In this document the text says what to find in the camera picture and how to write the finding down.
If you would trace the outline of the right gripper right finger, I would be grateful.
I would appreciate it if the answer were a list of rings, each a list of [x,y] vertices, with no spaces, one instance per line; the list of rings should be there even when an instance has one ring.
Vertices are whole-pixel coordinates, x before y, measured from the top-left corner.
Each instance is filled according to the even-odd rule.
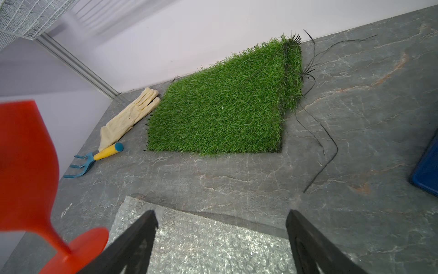
[[[286,228],[298,274],[364,274],[299,211],[290,210]]]

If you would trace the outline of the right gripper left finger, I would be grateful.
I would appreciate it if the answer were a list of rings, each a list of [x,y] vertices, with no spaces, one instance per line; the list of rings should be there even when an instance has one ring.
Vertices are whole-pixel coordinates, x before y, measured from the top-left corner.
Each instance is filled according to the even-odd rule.
[[[148,271],[156,230],[155,211],[146,211],[80,274],[145,274]]]

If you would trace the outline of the clear bubble wrap sheet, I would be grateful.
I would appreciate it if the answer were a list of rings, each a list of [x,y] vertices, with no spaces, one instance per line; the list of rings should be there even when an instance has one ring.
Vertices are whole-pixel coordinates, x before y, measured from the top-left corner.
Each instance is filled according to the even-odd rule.
[[[288,239],[126,196],[109,232],[112,244],[146,211],[156,232],[150,274],[294,274]]]

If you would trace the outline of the red plastic wine glass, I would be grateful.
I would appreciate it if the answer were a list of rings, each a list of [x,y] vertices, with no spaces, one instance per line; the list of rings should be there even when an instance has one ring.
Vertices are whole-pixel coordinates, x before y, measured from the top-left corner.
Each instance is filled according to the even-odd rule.
[[[59,184],[58,157],[33,100],[1,104],[1,231],[26,231],[58,252],[43,274],[76,274],[104,250],[98,227],[66,243],[51,224]]]

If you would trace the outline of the blue tape dispenser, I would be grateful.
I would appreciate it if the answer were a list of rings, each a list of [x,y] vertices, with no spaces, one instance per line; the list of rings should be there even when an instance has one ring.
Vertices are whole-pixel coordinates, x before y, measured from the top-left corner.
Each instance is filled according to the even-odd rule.
[[[438,131],[410,174],[409,182],[426,193],[438,196]]]

